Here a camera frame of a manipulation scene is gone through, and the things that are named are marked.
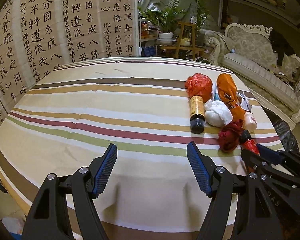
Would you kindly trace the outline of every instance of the silver bolt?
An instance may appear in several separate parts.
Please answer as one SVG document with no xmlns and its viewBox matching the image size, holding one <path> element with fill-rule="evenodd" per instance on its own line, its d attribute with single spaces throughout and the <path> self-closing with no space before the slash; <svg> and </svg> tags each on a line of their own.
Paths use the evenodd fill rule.
<svg viewBox="0 0 300 240">
<path fill-rule="evenodd" d="M 218 167 L 216 168 L 216 170 L 217 170 L 217 172 L 219 172 L 219 173 L 224 173 L 224 172 L 226 171 L 225 168 L 222 167 L 222 166 L 218 166 Z"/>
<path fill-rule="evenodd" d="M 82 167 L 82 168 L 80 168 L 80 170 L 79 170 L 79 172 L 80 172 L 81 174 L 85 174 L 85 173 L 87 173 L 87 171 L 88 171 L 88 168 L 87 168 L 87 167 Z"/>
<path fill-rule="evenodd" d="M 257 174 L 255 174 L 254 172 L 250 172 L 249 176 L 253 179 L 256 179 L 258 177 Z"/>
<path fill-rule="evenodd" d="M 53 174 L 53 173 L 50 173 L 48 176 L 47 176 L 47 179 L 48 180 L 53 180 L 56 176 Z"/>
</svg>

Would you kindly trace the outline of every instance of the ornate sofa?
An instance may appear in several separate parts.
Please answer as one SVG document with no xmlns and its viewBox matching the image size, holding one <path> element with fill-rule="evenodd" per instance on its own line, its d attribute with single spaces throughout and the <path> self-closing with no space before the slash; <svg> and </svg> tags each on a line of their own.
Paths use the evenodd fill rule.
<svg viewBox="0 0 300 240">
<path fill-rule="evenodd" d="M 259 103 L 293 130 L 300 122 L 300 58 L 284 54 L 278 67 L 278 55 L 268 40 L 271 31 L 263 25 L 230 24 L 225 35 L 204 31 L 204 40 L 214 47 L 209 62 L 235 72 Z M 287 85 L 281 77 L 293 85 Z"/>
</svg>

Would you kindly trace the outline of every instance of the green stripe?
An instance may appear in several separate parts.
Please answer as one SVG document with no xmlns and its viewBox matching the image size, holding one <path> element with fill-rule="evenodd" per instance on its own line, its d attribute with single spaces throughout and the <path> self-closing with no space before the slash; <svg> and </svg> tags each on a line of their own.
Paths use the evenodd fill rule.
<svg viewBox="0 0 300 240">
<path fill-rule="evenodd" d="M 24 127 L 26 129 L 30 129 L 33 131 L 60 136 L 66 139 L 73 139 L 76 141 L 88 143 L 95 146 L 105 147 L 107 148 L 110 143 L 114 143 L 113 141 L 94 138 L 88 135 L 76 133 L 76 132 L 69 132 L 64 130 L 58 129 L 50 129 L 46 127 L 40 127 L 36 125 L 31 125 L 14 119 L 10 115 L 8 115 L 7 119 L 14 122 L 15 124 Z M 164 147 L 164 146 L 149 146 L 149 145 L 142 145 L 142 144 L 133 144 L 133 143 L 124 143 L 124 142 L 115 142 L 118 149 L 123 151 L 131 151 L 131 152 L 142 152 L 142 153 L 150 153 L 150 154 L 157 154 L 157 155 L 172 155 L 172 156 L 186 156 L 186 149 L 181 148 L 173 148 L 173 147 Z M 282 148 L 281 144 L 273 145 L 269 147 L 270 149 L 280 149 Z M 202 149 L 201 150 L 204 155 L 210 157 L 230 157 L 230 156 L 239 156 L 241 150 L 236 149 L 232 153 L 223 153 L 220 149 L 219 150 L 211 150 L 211 149 Z"/>
</svg>

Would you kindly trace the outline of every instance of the tablecloth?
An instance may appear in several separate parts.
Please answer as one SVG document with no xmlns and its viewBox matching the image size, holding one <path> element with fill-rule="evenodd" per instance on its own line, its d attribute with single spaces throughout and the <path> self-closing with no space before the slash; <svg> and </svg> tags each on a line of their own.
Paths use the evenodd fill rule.
<svg viewBox="0 0 300 240">
<path fill-rule="evenodd" d="M 190 132 L 184 82 L 194 73 L 213 82 L 221 73 L 244 91 L 258 123 L 252 137 L 271 149 L 282 144 L 249 89 L 230 70 L 165 58 L 109 58 L 64 65 L 35 85 L 0 127 L 0 177 L 25 213 L 45 177 L 73 174 L 110 143 L 118 158 L 103 194 L 94 200 L 110 239 L 194 239 L 210 199 L 186 158 L 195 141 L 205 155 L 245 175 L 240 148 L 219 150 L 219 128 Z M 72 230 L 80 239 L 71 195 Z M 234 222 L 233 198 L 228 224 Z"/>
</svg>

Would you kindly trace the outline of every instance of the bottle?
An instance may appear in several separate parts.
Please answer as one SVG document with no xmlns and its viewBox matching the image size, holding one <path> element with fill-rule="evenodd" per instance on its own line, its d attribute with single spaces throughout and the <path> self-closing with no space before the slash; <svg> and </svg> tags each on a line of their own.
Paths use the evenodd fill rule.
<svg viewBox="0 0 300 240">
<path fill-rule="evenodd" d="M 257 128 L 257 122 L 256 122 L 256 119 L 253 116 L 253 113 L 246 112 L 244 114 L 244 123 L 243 123 L 243 126 L 249 132 L 254 132 L 255 131 L 255 129 Z"/>
<path fill-rule="evenodd" d="M 258 147 L 255 141 L 252 139 L 248 130 L 243 130 L 242 134 L 240 135 L 239 142 L 243 149 L 249 150 L 260 156 Z"/>
<path fill-rule="evenodd" d="M 190 127 L 192 133 L 204 131 L 204 104 L 201 96 L 193 96 L 190 99 Z"/>
</svg>

